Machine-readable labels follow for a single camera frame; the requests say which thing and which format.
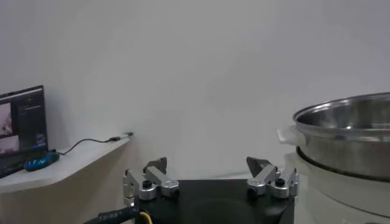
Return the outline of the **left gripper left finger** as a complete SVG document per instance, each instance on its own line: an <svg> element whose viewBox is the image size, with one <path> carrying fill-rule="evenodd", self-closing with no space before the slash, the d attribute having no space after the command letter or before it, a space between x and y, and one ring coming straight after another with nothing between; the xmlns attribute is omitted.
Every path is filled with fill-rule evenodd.
<svg viewBox="0 0 390 224"><path fill-rule="evenodd" d="M149 161L138 172L127 169L122 178L123 201L126 206L133 206L136 200L153 201L160 195L175 200L180 194L180 184L167 176L167 157Z"/></svg>

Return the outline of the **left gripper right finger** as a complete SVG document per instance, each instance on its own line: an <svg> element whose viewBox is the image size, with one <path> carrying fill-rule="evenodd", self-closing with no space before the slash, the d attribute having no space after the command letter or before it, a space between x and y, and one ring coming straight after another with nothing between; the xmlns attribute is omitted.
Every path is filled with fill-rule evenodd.
<svg viewBox="0 0 390 224"><path fill-rule="evenodd" d="M274 198L296 197L299 190L299 174L295 167L280 170L266 159L246 158L252 178L247 180L249 198L258 198L267 192Z"/></svg>

